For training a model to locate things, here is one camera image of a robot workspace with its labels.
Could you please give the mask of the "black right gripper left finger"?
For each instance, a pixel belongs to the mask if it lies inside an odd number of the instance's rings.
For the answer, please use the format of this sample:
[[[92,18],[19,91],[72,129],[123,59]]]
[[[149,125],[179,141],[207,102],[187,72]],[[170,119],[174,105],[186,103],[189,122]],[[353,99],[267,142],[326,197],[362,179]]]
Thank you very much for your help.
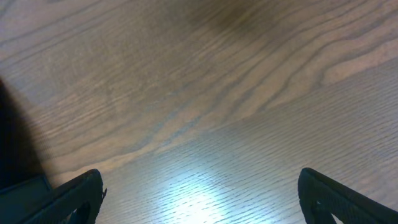
[[[94,223],[106,192],[99,170],[89,170],[28,206],[18,222]]]

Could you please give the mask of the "black gift box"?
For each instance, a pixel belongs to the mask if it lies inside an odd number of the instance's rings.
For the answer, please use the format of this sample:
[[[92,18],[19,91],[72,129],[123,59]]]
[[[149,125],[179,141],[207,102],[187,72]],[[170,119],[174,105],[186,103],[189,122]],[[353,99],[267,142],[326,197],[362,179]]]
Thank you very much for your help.
[[[17,223],[51,191],[44,175],[1,189],[1,223]]]

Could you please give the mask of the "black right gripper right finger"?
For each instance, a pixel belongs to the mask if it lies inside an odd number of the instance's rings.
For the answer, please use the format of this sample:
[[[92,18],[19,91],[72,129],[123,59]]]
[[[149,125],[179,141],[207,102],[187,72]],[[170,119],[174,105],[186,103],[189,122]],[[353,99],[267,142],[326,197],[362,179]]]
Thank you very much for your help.
[[[311,168],[298,178],[300,207],[309,224],[397,223],[397,212]]]

